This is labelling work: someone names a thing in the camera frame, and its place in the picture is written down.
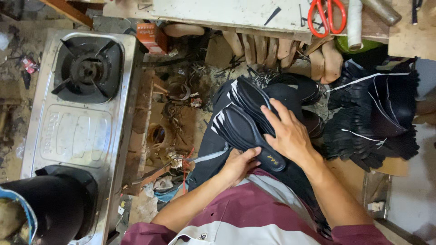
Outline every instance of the cardboard box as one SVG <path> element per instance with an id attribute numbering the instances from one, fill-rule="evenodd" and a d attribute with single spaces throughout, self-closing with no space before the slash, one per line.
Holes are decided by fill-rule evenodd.
<path id="1" fill-rule="evenodd" d="M 168 37 L 155 23 L 137 24 L 136 37 L 150 54 L 168 54 Z"/>

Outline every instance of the metal pipe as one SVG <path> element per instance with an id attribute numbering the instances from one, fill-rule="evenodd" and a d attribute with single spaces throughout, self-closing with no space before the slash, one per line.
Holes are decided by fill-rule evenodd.
<path id="1" fill-rule="evenodd" d="M 361 0 L 362 4 L 376 13 L 388 26 L 393 26 L 401 20 L 401 15 L 385 0 Z"/>

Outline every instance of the burner grate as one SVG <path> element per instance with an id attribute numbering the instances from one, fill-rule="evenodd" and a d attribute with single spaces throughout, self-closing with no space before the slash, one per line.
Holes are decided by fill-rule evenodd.
<path id="1" fill-rule="evenodd" d="M 61 43 L 52 94 L 91 104 L 104 103 L 116 95 L 123 58 L 118 43 L 103 37 L 72 37 Z"/>

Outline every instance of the red scissors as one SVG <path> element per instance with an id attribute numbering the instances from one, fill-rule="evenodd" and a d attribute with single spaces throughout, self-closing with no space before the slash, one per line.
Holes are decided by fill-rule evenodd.
<path id="1" fill-rule="evenodd" d="M 333 26 L 333 6 L 332 6 L 332 1 L 334 1 L 334 3 L 339 7 L 339 9 L 341 10 L 342 13 L 342 22 L 341 22 L 341 27 L 336 30 Z M 315 30 L 315 28 L 313 27 L 313 23 L 312 23 L 312 16 L 313 16 L 313 12 L 315 10 L 315 6 L 318 7 L 318 12 L 320 13 L 321 16 L 321 20 L 324 24 L 324 29 L 325 32 L 323 34 L 317 32 Z M 344 28 L 345 28 L 345 24 L 347 23 L 347 13 L 345 12 L 345 8 L 344 5 L 342 4 L 341 1 L 339 0 L 327 0 L 327 13 L 328 13 L 328 20 L 326 18 L 326 15 L 324 14 L 324 10 L 323 10 L 323 6 L 321 4 L 321 0 L 313 0 L 312 3 L 310 4 L 310 9 L 309 9 L 309 14 L 307 16 L 307 23 L 309 24 L 309 29 L 310 31 L 316 36 L 316 37 L 326 37 L 330 31 L 334 34 L 340 34 Z"/>

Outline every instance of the gas stove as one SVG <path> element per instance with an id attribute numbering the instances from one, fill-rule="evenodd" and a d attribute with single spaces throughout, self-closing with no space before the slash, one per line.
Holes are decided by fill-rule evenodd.
<path id="1" fill-rule="evenodd" d="M 116 234 L 141 49 L 131 35 L 48 32 L 20 178 L 50 165 L 92 175 L 96 212 L 71 244 L 101 245 Z"/>

